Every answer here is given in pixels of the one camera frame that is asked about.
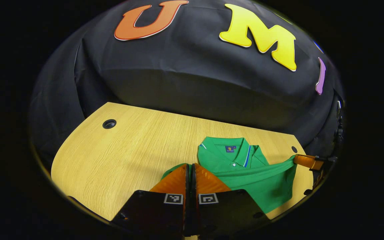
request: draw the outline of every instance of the green polo shirt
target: green polo shirt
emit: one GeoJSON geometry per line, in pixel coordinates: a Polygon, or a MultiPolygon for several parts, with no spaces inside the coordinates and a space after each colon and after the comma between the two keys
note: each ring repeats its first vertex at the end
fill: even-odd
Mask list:
{"type": "MultiPolygon", "coordinates": [[[[269,165],[259,146],[244,138],[206,137],[198,147],[198,162],[232,190],[245,189],[264,213],[293,196],[297,165],[294,155],[269,165]]],[[[168,170],[163,177],[175,168],[168,170]]]]}

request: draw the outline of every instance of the shirt label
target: shirt label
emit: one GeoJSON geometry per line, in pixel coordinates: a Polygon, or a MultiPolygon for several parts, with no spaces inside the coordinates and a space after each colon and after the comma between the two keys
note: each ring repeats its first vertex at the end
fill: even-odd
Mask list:
{"type": "Polygon", "coordinates": [[[233,149],[236,149],[236,146],[224,146],[226,148],[226,152],[233,152],[233,149]]]}

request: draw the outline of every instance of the wood grain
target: wood grain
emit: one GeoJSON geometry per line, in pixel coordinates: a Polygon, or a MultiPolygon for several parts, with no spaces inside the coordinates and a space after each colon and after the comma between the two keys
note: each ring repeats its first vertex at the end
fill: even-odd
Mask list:
{"type": "MultiPolygon", "coordinates": [[[[270,164],[291,157],[291,146],[305,154],[293,135],[108,102],[65,140],[51,177],[67,196],[112,220],[135,190],[150,190],[175,165],[198,162],[198,145],[207,136],[244,137],[261,147],[270,164]],[[108,119],[115,119],[116,126],[104,129],[108,119]]],[[[296,204],[312,184],[311,171],[298,165],[293,198],[267,216],[272,219],[296,204]]]]}

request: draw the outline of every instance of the wooden table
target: wooden table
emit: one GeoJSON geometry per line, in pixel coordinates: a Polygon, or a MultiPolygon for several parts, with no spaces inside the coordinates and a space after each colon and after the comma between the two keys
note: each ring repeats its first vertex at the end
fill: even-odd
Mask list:
{"type": "MultiPolygon", "coordinates": [[[[270,164],[294,152],[305,154],[293,135],[108,102],[90,115],[63,143],[51,177],[58,188],[112,220],[135,190],[150,190],[162,174],[181,163],[197,163],[205,137],[245,138],[259,145],[270,164]],[[115,119],[116,125],[102,124],[115,119]]],[[[293,197],[267,214],[273,219],[312,189],[311,171],[297,166],[293,197]]]]}

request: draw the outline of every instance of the yellow letter m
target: yellow letter m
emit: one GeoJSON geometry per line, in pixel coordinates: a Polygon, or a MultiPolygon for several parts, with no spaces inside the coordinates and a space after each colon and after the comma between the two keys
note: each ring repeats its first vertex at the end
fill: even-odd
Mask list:
{"type": "Polygon", "coordinates": [[[267,52],[275,42],[278,42],[272,57],[291,71],[296,71],[294,62],[294,40],[296,37],[287,29],[275,25],[268,29],[259,17],[252,11],[232,4],[225,4],[232,10],[232,20],[227,32],[221,32],[221,40],[239,46],[251,46],[251,40],[247,38],[247,31],[250,29],[254,41],[261,53],[267,52]]]}

